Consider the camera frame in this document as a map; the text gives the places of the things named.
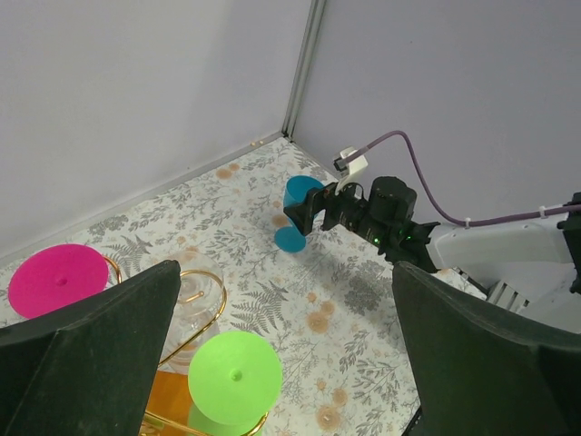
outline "patterned tabletop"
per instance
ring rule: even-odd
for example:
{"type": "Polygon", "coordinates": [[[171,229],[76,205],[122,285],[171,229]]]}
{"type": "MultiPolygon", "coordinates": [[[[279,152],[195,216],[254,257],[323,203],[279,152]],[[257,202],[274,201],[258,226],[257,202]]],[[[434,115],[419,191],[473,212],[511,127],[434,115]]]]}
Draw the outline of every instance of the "patterned tabletop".
{"type": "MultiPolygon", "coordinates": [[[[283,369],[282,395],[266,436],[399,435],[419,405],[391,293],[392,265],[343,228],[314,231],[301,253],[273,241],[287,225],[287,179],[333,180],[278,139],[66,238],[114,258],[125,277],[180,250],[205,253],[224,270],[229,304],[222,331],[256,332],[283,369]]],[[[0,270],[0,326],[22,319],[0,270]]],[[[451,270],[445,282],[482,294],[451,270]]]]}

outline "vertical metal pole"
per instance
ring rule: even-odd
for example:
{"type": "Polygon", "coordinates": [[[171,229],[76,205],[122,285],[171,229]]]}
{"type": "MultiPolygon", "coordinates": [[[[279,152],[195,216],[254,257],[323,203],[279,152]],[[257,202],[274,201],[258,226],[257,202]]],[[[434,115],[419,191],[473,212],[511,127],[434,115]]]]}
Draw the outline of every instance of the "vertical metal pole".
{"type": "Polygon", "coordinates": [[[295,126],[297,124],[297,117],[299,116],[300,103],[302,95],[309,76],[310,65],[315,53],[315,46],[319,37],[320,24],[323,18],[323,11],[325,9],[327,0],[312,0],[310,3],[309,19],[307,21],[307,28],[305,35],[302,38],[302,46],[300,48],[299,63],[294,74],[292,82],[292,89],[290,90],[290,100],[287,106],[287,113],[282,124],[282,134],[292,139],[295,126]]]}

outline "white partition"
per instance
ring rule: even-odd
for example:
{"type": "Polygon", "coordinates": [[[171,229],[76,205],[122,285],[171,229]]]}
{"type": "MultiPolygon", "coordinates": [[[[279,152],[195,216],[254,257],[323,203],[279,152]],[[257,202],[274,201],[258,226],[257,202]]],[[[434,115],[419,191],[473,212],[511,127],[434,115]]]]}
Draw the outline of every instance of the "white partition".
{"type": "Polygon", "coordinates": [[[0,3],[0,257],[278,132],[309,0],[0,3]]]}
{"type": "MultiPolygon", "coordinates": [[[[294,139],[330,164],[405,130],[438,201],[460,218],[567,202],[581,191],[579,23],[576,0],[329,1],[294,139]]],[[[396,175],[419,192],[417,219],[439,219],[400,139],[368,159],[366,188],[396,175]]],[[[534,293],[564,271],[552,266],[469,271],[534,293]]]]}

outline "floral tablecloth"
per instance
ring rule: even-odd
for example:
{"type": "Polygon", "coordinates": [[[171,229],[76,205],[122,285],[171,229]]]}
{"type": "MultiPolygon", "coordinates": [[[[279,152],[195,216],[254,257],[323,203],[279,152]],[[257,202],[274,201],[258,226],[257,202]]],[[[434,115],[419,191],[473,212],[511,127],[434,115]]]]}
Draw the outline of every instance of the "floral tablecloth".
{"type": "MultiPolygon", "coordinates": [[[[332,176],[285,139],[173,187],[66,238],[133,276],[184,249],[224,270],[221,329],[267,338],[284,368],[267,436],[399,435],[419,405],[391,293],[392,265],[343,228],[315,231],[298,254],[274,244],[287,225],[287,179],[332,176]]],[[[0,270],[0,326],[20,322],[6,298],[19,262],[0,270]]],[[[438,277],[482,298],[455,272],[438,277]]]]}

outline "cup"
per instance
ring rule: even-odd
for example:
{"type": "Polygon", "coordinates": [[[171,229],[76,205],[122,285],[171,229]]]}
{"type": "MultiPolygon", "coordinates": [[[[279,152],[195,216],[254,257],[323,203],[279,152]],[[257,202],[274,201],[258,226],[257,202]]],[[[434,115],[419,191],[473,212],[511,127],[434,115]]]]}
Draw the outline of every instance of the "cup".
{"type": "MultiPolygon", "coordinates": [[[[208,256],[190,250],[175,253],[169,259],[180,263],[182,287],[173,308],[162,356],[168,356],[183,345],[215,316],[222,303],[223,290],[222,269],[208,256]],[[212,274],[220,282],[204,273],[212,274]]],[[[187,374],[193,355],[219,332],[218,323],[214,322],[202,336],[173,356],[168,364],[175,372],[187,374]]]]}
{"type": "MultiPolygon", "coordinates": [[[[291,177],[284,190],[283,206],[304,202],[307,193],[313,188],[323,188],[324,185],[314,177],[295,175],[291,177]]],[[[274,242],[287,253],[298,253],[307,245],[307,238],[300,234],[297,226],[289,219],[290,225],[282,227],[274,234],[274,242]]]]}

